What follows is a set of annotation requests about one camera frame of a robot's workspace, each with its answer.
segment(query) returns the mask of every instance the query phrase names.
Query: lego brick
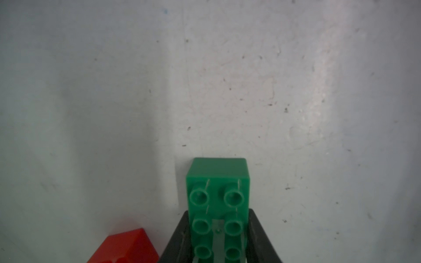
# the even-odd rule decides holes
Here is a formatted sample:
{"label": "lego brick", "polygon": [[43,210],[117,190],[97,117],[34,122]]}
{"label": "lego brick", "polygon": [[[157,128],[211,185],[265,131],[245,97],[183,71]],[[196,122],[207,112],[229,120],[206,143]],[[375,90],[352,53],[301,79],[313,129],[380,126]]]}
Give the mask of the lego brick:
{"label": "lego brick", "polygon": [[143,228],[108,236],[88,263],[156,263],[158,254]]}
{"label": "lego brick", "polygon": [[[192,247],[200,262],[212,262],[214,235],[224,235],[225,259],[245,257],[250,176],[244,158],[195,158],[186,177]],[[215,220],[223,229],[212,230]]]}

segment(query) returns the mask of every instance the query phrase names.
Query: green lego brick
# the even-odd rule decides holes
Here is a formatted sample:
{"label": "green lego brick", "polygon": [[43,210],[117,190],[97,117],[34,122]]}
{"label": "green lego brick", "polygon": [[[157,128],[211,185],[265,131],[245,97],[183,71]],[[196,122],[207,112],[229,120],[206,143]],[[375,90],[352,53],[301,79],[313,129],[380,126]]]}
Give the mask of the green lego brick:
{"label": "green lego brick", "polygon": [[[250,176],[244,158],[195,158],[186,178],[192,246],[199,262],[212,262],[213,239],[223,234],[226,262],[245,258]],[[223,229],[213,229],[223,220]]]}

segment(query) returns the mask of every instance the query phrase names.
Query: white table surface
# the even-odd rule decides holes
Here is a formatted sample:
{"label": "white table surface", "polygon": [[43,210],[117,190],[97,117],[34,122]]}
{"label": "white table surface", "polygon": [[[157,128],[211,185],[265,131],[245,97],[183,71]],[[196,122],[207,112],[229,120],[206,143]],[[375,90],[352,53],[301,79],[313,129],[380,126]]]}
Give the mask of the white table surface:
{"label": "white table surface", "polygon": [[420,262],[421,2],[0,4],[0,261],[158,253],[193,157],[245,157],[292,262]]}

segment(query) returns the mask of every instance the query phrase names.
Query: lego stud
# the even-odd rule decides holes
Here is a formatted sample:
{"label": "lego stud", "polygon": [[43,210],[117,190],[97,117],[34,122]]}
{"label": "lego stud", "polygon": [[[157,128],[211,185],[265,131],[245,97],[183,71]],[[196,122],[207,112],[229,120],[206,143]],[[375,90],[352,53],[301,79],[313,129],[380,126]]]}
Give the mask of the lego stud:
{"label": "lego stud", "polygon": [[205,183],[197,183],[190,192],[189,200],[197,206],[204,206],[209,203],[209,194],[206,191]]}
{"label": "lego stud", "polygon": [[225,215],[224,231],[227,235],[238,236],[243,232],[243,225],[238,214],[235,212]]}
{"label": "lego stud", "polygon": [[232,261],[237,261],[241,257],[241,238],[225,236],[225,258]]}
{"label": "lego stud", "polygon": [[192,222],[192,229],[199,235],[206,235],[211,231],[211,219],[205,213],[197,213]]}
{"label": "lego stud", "polygon": [[224,203],[232,208],[239,207],[244,203],[244,195],[240,191],[240,183],[230,184],[225,188]]}
{"label": "lego stud", "polygon": [[211,235],[201,236],[198,245],[195,246],[195,255],[200,259],[208,259],[212,256],[212,239]]}

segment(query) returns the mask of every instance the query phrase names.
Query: red lego brick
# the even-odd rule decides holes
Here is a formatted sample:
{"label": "red lego brick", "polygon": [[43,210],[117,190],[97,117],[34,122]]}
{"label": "red lego brick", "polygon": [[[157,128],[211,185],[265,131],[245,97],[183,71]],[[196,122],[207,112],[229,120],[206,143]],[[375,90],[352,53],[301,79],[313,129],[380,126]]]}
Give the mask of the red lego brick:
{"label": "red lego brick", "polygon": [[158,253],[143,228],[108,236],[88,263],[156,263]]}

